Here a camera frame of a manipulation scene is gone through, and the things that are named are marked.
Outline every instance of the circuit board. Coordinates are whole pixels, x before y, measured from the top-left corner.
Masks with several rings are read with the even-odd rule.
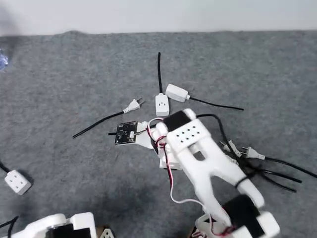
[[[115,135],[115,145],[135,143],[138,122],[130,121],[118,124],[117,133]]]

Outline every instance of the black cable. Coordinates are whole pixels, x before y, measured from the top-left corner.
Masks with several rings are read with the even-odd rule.
[[[160,77],[160,52],[158,53],[158,76],[159,93],[163,93],[162,79]]]
[[[284,164],[284,165],[293,167],[293,168],[295,168],[297,170],[300,170],[300,171],[302,171],[302,172],[304,172],[304,173],[306,173],[306,174],[308,174],[310,176],[313,176],[313,177],[317,178],[316,174],[314,174],[314,173],[312,173],[312,172],[310,172],[308,170],[305,170],[305,169],[303,169],[303,168],[301,168],[301,167],[299,167],[297,165],[291,164],[291,163],[289,163],[287,161],[280,160],[280,159],[274,159],[274,158],[270,158],[270,157],[265,157],[265,160],[272,161],[272,162],[277,162],[277,163],[280,163],[280,164]]]
[[[10,225],[10,226],[9,226],[9,229],[8,229],[7,238],[11,238],[13,226],[14,226],[16,220],[18,220],[18,218],[19,218],[19,217],[15,217],[15,218],[13,218],[11,221],[5,222],[5,223],[3,223],[3,224],[0,225],[0,228],[5,227],[5,226],[7,226],[7,225]]]
[[[292,176],[288,176],[288,175],[285,175],[285,174],[282,174],[282,173],[279,173],[279,172],[274,172],[274,171],[271,171],[271,170],[263,170],[261,169],[261,171],[263,173],[266,173],[266,174],[270,174],[270,175],[275,175],[275,176],[279,176],[281,178],[285,178],[285,179],[288,179],[288,180],[292,180],[294,182],[298,182],[298,183],[302,183],[303,181],[301,181],[300,179],[297,179],[297,178],[294,178]]]
[[[12,222],[12,220],[1,224],[1,225],[0,225],[0,229],[1,229],[2,227],[6,227],[7,225],[11,224],[11,222]]]
[[[118,116],[118,115],[122,115],[122,114],[124,114],[123,111],[121,111],[121,112],[119,112],[119,113],[115,113],[115,114],[113,114],[113,115],[111,115],[111,116],[102,118],[101,120],[97,121],[96,123],[92,124],[91,126],[87,127],[86,129],[82,130],[81,132],[79,132],[79,133],[73,135],[73,139],[75,139],[77,136],[80,136],[80,135],[84,134],[86,131],[90,130],[91,128],[95,127],[96,125],[100,124],[101,122],[103,122],[103,121],[105,121],[105,120],[108,120],[108,119],[110,119],[110,118],[116,117],[116,116]]]
[[[11,220],[11,224],[9,226],[9,229],[8,229],[8,237],[7,238],[11,238],[11,233],[12,233],[12,229],[13,229],[13,226],[16,222],[16,220],[18,220],[19,217],[15,217]]]
[[[232,107],[232,106],[226,106],[226,105],[219,105],[219,104],[209,103],[209,102],[206,102],[206,101],[197,99],[197,98],[193,98],[192,96],[191,96],[189,99],[194,100],[194,101],[197,101],[197,102],[201,102],[201,103],[206,103],[206,104],[208,104],[208,105],[212,105],[212,106],[219,107],[219,108],[230,108],[230,109],[235,109],[235,110],[240,110],[240,111],[243,111],[243,110],[244,110],[243,108],[238,108],[238,107]]]
[[[242,160],[241,158],[239,158],[239,157],[236,155],[236,153],[234,153],[234,151],[233,151],[231,145],[229,144],[229,141],[228,141],[228,139],[227,139],[227,136],[226,136],[226,134],[224,133],[224,129],[223,129],[222,122],[221,122],[220,118],[219,118],[217,115],[215,115],[215,114],[200,114],[200,115],[197,115],[196,117],[197,117],[197,118],[213,117],[213,118],[215,118],[215,119],[217,120],[218,125],[219,125],[219,129],[220,129],[220,132],[221,132],[221,136],[222,136],[222,139],[223,139],[224,143],[228,146],[230,152],[231,152],[232,155],[234,156],[234,159],[235,159],[236,161],[238,161],[238,163],[242,166],[242,168],[243,168],[243,167],[248,167],[248,168],[252,169],[254,173],[258,173],[258,174],[259,174],[262,178],[264,178],[266,181],[269,181],[270,183],[272,183],[272,184],[274,184],[275,186],[278,186],[278,187],[280,187],[280,188],[282,188],[282,189],[284,189],[284,190],[287,190],[287,191],[290,191],[290,192],[297,192],[296,190],[294,190],[294,189],[292,189],[292,188],[289,188],[289,187],[287,187],[287,186],[281,185],[281,184],[275,182],[274,180],[268,178],[267,176],[265,176],[265,175],[263,174],[263,172],[262,172],[259,168],[256,168],[255,166],[253,166],[249,161],[247,161],[247,160]]]
[[[3,171],[5,171],[5,173],[9,173],[11,170],[8,169],[1,161],[0,161],[0,169],[2,169]]]

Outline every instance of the wire connector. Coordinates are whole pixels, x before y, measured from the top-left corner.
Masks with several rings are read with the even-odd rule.
[[[241,152],[237,149],[237,147],[233,144],[232,140],[229,140],[229,145],[231,146],[231,148],[233,149],[233,152],[236,154],[236,156],[238,156],[239,158],[242,156]],[[223,145],[223,150],[231,152],[228,145],[226,145],[223,142],[220,142],[221,145]]]
[[[246,152],[242,152],[243,155],[247,158],[254,158],[254,159],[260,159],[260,160],[265,160],[265,156],[258,153],[255,149],[252,147],[242,147],[242,149],[246,150]]]
[[[129,106],[123,110],[124,113],[128,113],[129,111],[137,110],[141,107],[141,105],[144,103],[144,101],[141,101],[142,98],[139,98],[137,100],[133,99],[133,101],[129,104]]]

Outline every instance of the electrical outlet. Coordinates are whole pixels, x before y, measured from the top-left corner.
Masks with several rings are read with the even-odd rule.
[[[114,235],[111,229],[104,229],[104,232],[101,234],[100,238],[114,238]]]
[[[168,97],[163,93],[155,96],[155,110],[157,117],[165,117],[169,115]]]
[[[17,170],[12,170],[7,173],[4,180],[11,189],[19,195],[24,194],[31,187],[31,183]]]

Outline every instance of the power socket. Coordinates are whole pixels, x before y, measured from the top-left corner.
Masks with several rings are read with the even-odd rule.
[[[168,97],[163,93],[155,96],[155,111],[157,117],[165,117],[169,115]]]
[[[31,183],[17,170],[12,170],[7,173],[4,180],[11,189],[19,195],[24,194],[32,186]]]

